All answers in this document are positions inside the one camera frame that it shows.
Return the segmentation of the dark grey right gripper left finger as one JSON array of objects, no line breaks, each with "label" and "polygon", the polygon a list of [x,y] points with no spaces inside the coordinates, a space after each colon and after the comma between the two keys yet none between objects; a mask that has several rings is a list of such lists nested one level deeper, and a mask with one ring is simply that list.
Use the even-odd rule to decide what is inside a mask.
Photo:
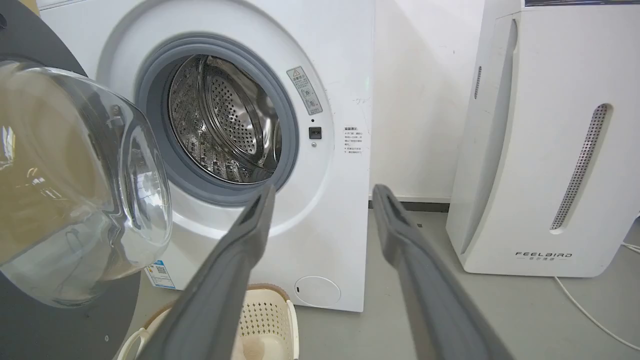
[{"label": "dark grey right gripper left finger", "polygon": [[148,340],[137,360],[230,360],[250,272],[265,253],[275,187],[261,189]]}]

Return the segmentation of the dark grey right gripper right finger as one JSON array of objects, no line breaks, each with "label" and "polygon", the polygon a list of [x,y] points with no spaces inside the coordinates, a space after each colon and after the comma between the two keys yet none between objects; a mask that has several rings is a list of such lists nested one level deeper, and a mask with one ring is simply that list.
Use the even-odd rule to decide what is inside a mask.
[{"label": "dark grey right gripper right finger", "polygon": [[374,186],[372,207],[382,255],[398,275],[418,360],[515,360],[388,186]]}]

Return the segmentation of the washing machine door glass bowl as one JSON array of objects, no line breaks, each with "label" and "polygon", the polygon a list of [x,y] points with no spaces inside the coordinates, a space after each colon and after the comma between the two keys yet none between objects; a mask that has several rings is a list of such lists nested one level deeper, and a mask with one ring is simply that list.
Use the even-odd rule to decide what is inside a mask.
[{"label": "washing machine door glass bowl", "polygon": [[112,360],[171,228],[146,116],[0,0],[0,360]]}]

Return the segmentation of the white front-load washing machine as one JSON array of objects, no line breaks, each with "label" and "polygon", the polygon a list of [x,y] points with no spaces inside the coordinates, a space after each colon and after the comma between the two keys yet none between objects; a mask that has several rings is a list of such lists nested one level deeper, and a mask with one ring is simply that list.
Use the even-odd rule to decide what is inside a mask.
[{"label": "white front-load washing machine", "polygon": [[[36,0],[36,4],[41,18],[87,76],[134,104],[142,64],[170,39],[218,35],[263,59],[293,104],[299,148],[289,180],[275,189],[269,239],[250,273],[250,283],[278,286],[295,305],[362,312],[374,0]],[[297,67],[311,81],[322,106],[319,114],[308,114],[287,75]],[[158,260],[164,262],[175,290],[183,291],[263,187],[243,206],[220,207],[189,196],[169,178],[167,182],[173,232]]]}]

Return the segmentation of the grey rubber door gasket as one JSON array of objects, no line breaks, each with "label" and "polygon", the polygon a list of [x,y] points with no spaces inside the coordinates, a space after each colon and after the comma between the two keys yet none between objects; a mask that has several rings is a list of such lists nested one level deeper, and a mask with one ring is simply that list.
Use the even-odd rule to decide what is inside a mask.
[{"label": "grey rubber door gasket", "polygon": [[[178,66],[194,55],[215,56],[235,64],[249,73],[272,101],[279,118],[282,146],[278,166],[265,182],[236,184],[210,177],[176,140],[169,119],[169,85]],[[204,33],[169,39],[144,60],[136,79],[134,102],[151,123],[171,184],[204,203],[216,207],[242,207],[253,193],[266,185],[281,189],[295,168],[299,130],[290,96],[272,68],[254,51],[233,39]]]}]

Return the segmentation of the cream perforated laundry basket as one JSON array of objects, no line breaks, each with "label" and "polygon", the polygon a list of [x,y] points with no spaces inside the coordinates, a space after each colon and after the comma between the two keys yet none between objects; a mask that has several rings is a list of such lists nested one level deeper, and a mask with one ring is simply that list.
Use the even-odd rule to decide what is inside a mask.
[{"label": "cream perforated laundry basket", "polygon": [[230,360],[300,360],[297,312],[281,287],[247,287]]}]

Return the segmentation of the blue energy label sticker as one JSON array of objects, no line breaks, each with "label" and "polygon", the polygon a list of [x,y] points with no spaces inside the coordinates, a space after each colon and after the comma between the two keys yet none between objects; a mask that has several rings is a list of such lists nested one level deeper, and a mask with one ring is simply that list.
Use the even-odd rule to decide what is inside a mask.
[{"label": "blue energy label sticker", "polygon": [[173,280],[167,271],[167,267],[162,260],[156,260],[153,264],[146,266],[145,273],[153,287],[171,290],[176,289]]}]

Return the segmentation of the stainless steel perforated drum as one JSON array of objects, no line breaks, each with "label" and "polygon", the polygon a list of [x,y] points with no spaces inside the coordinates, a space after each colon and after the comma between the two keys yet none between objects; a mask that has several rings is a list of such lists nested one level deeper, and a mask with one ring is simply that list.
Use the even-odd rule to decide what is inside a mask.
[{"label": "stainless steel perforated drum", "polygon": [[246,71],[214,55],[190,55],[174,73],[167,111],[176,141],[207,175],[256,184],[274,175],[281,157],[279,116],[265,89]]}]

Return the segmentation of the white Feelbird air purifier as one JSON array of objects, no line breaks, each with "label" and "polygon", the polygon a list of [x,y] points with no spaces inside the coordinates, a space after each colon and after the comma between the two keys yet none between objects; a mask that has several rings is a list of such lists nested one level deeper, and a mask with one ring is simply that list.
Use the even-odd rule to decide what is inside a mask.
[{"label": "white Feelbird air purifier", "polygon": [[640,0],[484,0],[446,232],[472,274],[594,278],[640,215]]}]

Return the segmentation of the grey warning sticker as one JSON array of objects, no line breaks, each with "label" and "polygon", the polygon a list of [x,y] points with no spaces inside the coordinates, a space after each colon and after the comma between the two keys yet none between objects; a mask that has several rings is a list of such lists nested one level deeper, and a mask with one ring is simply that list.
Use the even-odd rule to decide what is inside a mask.
[{"label": "grey warning sticker", "polygon": [[297,89],[297,93],[300,95],[309,116],[322,113],[323,109],[320,100],[304,69],[298,66],[286,71],[286,74],[295,86],[295,89]]}]

